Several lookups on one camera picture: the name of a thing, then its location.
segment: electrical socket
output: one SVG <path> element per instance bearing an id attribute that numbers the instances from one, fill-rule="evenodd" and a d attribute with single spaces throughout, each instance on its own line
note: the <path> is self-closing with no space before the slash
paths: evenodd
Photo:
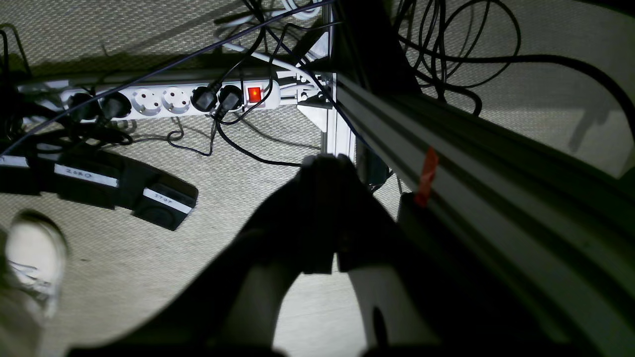
<path id="1" fill-rule="evenodd" d="M 155 116 L 161 111 L 160 101 L 159 96 L 153 91 L 139 88 L 133 93 L 132 106 L 145 116 Z"/>
<path id="2" fill-rule="evenodd" d="M 174 114 L 183 114 L 190 108 L 190 94 L 179 87 L 169 87 L 163 91 L 163 106 Z"/>

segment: black power plug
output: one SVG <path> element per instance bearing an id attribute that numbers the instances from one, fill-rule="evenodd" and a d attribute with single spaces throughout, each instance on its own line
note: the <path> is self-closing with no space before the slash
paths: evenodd
<path id="1" fill-rule="evenodd" d="M 240 108 L 243 104 L 243 91 L 237 86 L 224 86 L 220 90 L 218 100 L 220 105 L 216 113 L 214 113 L 214 118 L 220 120 L 225 117 L 228 111 Z"/>
<path id="2" fill-rule="evenodd" d="M 192 91 L 190 101 L 196 110 L 201 112 L 210 112 L 216 106 L 218 98 L 216 93 L 220 89 L 221 83 L 210 84 L 207 87 L 200 86 Z"/>

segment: white sneaker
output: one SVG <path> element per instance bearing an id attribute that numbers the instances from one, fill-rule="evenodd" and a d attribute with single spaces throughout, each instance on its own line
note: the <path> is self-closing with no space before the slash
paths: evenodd
<path id="1" fill-rule="evenodd" d="M 11 225 L 4 249 L 17 288 L 28 293 L 37 302 L 35 309 L 40 309 L 31 312 L 45 321 L 53 317 L 66 265 L 67 245 L 62 232 L 36 212 L 21 213 Z"/>

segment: white cable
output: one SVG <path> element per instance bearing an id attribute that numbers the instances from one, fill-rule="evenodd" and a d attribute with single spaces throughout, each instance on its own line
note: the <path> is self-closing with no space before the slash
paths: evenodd
<path id="1" fill-rule="evenodd" d="M 263 14 L 267 17 L 274 17 L 274 16 L 278 16 L 278 15 L 282 15 L 283 13 L 285 13 L 286 10 L 270 10 L 270 11 L 265 11 Z M 241 18 L 237 18 L 233 21 L 230 22 L 226 22 L 224 24 L 221 24 L 221 27 L 235 27 L 235 26 L 240 26 L 243 24 L 248 23 L 249 21 L 253 20 L 254 16 L 253 15 L 246 15 L 243 16 Z"/>
<path id="2" fill-rule="evenodd" d="M 229 26 L 224 26 L 224 25 L 223 25 L 223 26 L 221 26 L 221 28 L 219 28 L 219 29 L 218 29 L 218 30 L 214 33 L 214 35 L 213 35 L 213 40 L 214 40 L 214 41 L 220 41 L 220 34 L 221 34 L 224 30 L 226 30 L 226 29 L 228 29 L 228 28 L 229 28 Z M 244 52 L 244 51 L 247 51 L 247 48 L 242 47 L 242 46 L 240 46 L 240 45 L 238 45 L 238 44 L 225 43 L 225 44 L 223 44 L 223 46 L 224 46 L 225 48 L 229 49 L 229 50 L 234 50 L 234 51 L 238 51 L 238 52 Z M 253 58 L 257 58 L 257 59 L 262 60 L 262 61 L 267 62 L 267 63 L 269 63 L 269 61 L 271 60 L 271 56 L 269 56 L 269 55 L 267 55 L 267 54 L 265 54 L 265 53 L 254 52 L 254 53 L 252 53 L 251 55 L 252 55 L 252 57 L 253 57 Z M 315 81 L 311 78 L 311 76 L 310 76 L 308 73 L 304 72 L 302 69 L 299 69 L 298 67 L 295 67 L 294 65 L 289 64 L 289 63 L 287 63 L 287 62 L 280 61 L 280 60 L 278 60 L 278 59 L 276 59 L 276 58 L 274 58 L 274 60 L 273 60 L 273 62 L 272 62 L 272 63 L 273 63 L 274 65 L 278 66 L 278 67 L 282 67 L 282 68 L 284 68 L 284 69 L 288 69 L 289 71 L 293 71 L 295 74 L 297 74 L 297 75 L 299 75 L 300 77 L 303 77 L 304 79 L 306 79 L 306 80 L 309 82 L 309 84 L 313 85 L 313 88 L 314 88 L 314 89 L 316 89 L 316 90 L 317 90 L 317 89 L 319 89 L 318 84 L 317 84 L 317 83 L 315 83 Z"/>
<path id="3" fill-rule="evenodd" d="M 292 84 L 290 86 L 280 87 L 280 94 L 291 94 L 298 90 L 315 90 L 315 87 L 310 84 Z"/>
<path id="4" fill-rule="evenodd" d="M 280 1 L 282 2 L 282 6 L 284 6 L 284 8 L 287 11 L 298 8 L 298 4 L 296 4 L 294 0 L 280 0 Z M 313 0 L 312 3 L 319 3 L 321 1 L 322 0 Z M 295 13 L 293 14 L 293 17 L 297 18 L 298 20 L 309 20 L 318 15 L 319 9 L 320 8 L 313 8 L 313 9 L 309 9 L 307 11 L 303 11 L 300 13 Z"/>

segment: red tape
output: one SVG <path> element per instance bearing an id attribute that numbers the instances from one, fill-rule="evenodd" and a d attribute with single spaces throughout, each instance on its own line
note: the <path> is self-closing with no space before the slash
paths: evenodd
<path id="1" fill-rule="evenodd" d="M 428 205 L 428 199 L 430 199 L 430 193 L 432 192 L 432 181 L 434 180 L 437 166 L 439 166 L 439 156 L 430 146 L 425 155 L 424 168 L 419 178 L 419 192 L 417 192 L 415 196 L 415 203 L 421 208 L 425 208 Z"/>

